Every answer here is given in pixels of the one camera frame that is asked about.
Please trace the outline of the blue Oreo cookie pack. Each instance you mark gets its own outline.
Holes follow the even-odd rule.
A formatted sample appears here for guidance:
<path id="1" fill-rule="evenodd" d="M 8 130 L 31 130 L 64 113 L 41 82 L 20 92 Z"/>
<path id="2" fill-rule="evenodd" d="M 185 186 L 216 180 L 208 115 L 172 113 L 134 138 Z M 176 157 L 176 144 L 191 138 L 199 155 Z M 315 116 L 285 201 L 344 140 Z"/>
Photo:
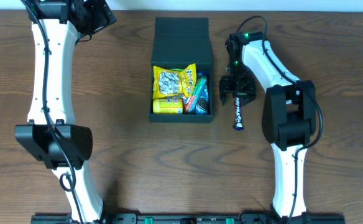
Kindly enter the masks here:
<path id="1" fill-rule="evenodd" d="M 198 99 L 198 102 L 195 107 L 195 113 L 199 115 L 208 114 L 208 82 L 203 86 L 203 91 Z"/>

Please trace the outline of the purple Dairy Milk bar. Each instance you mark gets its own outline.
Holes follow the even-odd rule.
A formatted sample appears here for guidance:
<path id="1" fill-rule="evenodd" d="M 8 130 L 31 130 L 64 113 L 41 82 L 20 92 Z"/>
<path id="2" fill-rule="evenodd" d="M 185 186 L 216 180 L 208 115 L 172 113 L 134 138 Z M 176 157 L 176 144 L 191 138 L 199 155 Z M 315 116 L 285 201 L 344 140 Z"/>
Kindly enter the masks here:
<path id="1" fill-rule="evenodd" d="M 242 105 L 241 99 L 234 97 L 234 126 L 233 128 L 237 131 L 242 131 L 244 129 L 242 122 Z"/>

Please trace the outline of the green red chocolate bar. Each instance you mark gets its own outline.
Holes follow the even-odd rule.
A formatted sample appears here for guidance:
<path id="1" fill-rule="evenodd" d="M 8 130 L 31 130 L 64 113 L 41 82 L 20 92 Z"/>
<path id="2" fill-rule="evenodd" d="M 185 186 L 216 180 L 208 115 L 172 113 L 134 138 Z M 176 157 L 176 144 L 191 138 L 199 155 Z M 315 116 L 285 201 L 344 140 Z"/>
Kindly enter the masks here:
<path id="1" fill-rule="evenodd" d="M 184 110 L 187 114 L 192 114 L 195 112 L 196 106 L 201 99 L 201 95 L 207 90 L 207 77 L 202 76 L 198 79 L 193 93 L 190 97 L 186 97 L 184 100 Z"/>

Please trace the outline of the yellow Hacks candy bag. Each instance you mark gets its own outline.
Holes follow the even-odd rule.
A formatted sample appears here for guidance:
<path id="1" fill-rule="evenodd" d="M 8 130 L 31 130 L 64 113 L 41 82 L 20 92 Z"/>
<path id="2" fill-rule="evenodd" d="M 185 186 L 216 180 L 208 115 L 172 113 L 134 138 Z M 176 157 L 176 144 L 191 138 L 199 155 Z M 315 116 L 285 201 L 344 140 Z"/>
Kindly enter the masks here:
<path id="1" fill-rule="evenodd" d="M 179 94 L 190 97 L 195 89 L 197 81 L 195 63 L 181 71 L 153 66 L 153 73 L 153 100 Z"/>

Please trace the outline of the yellow plastic candy jar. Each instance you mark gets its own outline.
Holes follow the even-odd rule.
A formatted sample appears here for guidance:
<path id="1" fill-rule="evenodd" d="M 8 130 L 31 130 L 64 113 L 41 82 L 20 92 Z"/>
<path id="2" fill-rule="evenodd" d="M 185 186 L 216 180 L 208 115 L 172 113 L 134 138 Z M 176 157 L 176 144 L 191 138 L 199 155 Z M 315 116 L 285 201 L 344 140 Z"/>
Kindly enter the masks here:
<path id="1" fill-rule="evenodd" d="M 182 114 L 183 101 L 180 98 L 162 98 L 153 101 L 155 114 Z"/>

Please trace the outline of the dark green lidded box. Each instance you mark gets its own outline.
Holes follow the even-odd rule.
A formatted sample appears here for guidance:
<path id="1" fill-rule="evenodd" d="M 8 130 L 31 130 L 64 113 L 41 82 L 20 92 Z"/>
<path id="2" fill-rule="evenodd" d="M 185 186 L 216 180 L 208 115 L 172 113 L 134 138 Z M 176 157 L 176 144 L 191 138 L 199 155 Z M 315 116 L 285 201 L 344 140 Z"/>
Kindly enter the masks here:
<path id="1" fill-rule="evenodd" d="M 151 66 L 184 69 L 195 64 L 206 75 L 207 114 L 155 114 L 149 103 L 153 123 L 210 123 L 213 120 L 213 54 L 206 17 L 156 17 Z"/>

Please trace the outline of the green Haribo gummy bag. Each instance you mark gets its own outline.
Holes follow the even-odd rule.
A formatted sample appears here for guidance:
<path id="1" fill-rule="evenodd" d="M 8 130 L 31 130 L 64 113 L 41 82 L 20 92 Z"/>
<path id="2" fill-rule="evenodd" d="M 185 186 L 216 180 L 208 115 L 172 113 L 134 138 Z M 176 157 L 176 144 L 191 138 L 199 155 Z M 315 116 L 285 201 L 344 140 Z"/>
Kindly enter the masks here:
<path id="1" fill-rule="evenodd" d="M 179 69 L 179 68 L 173 68 L 173 69 L 170 69 L 171 71 L 175 71 L 175 72 L 182 72 L 184 71 L 184 69 Z"/>

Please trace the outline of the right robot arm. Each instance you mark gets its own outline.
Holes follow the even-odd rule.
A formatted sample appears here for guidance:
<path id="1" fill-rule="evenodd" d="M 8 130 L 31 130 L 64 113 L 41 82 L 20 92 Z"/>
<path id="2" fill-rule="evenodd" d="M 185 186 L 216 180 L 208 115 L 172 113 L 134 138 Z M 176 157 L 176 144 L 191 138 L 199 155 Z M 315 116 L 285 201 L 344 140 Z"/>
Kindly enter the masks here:
<path id="1" fill-rule="evenodd" d="M 272 209 L 281 220 L 306 212 L 303 171 L 310 137 L 316 131 L 315 86 L 294 76 L 274 54 L 263 32 L 235 32 L 225 42 L 228 74 L 219 82 L 222 102 L 234 98 L 234 127 L 240 131 L 242 107 L 265 91 L 262 132 L 275 161 Z"/>

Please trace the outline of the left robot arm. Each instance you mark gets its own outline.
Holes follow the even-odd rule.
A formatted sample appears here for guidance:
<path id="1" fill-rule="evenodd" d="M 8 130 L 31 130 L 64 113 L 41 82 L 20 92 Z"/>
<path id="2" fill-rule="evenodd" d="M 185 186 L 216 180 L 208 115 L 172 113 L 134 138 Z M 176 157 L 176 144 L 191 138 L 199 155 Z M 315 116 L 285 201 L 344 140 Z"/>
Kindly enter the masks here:
<path id="1" fill-rule="evenodd" d="M 24 0 L 35 45 L 34 91 L 27 124 L 16 141 L 57 177 L 71 207 L 69 215 L 34 215 L 32 223 L 105 223 L 104 202 L 89 159 L 90 128 L 76 124 L 72 103 L 74 49 L 115 23 L 105 0 Z"/>

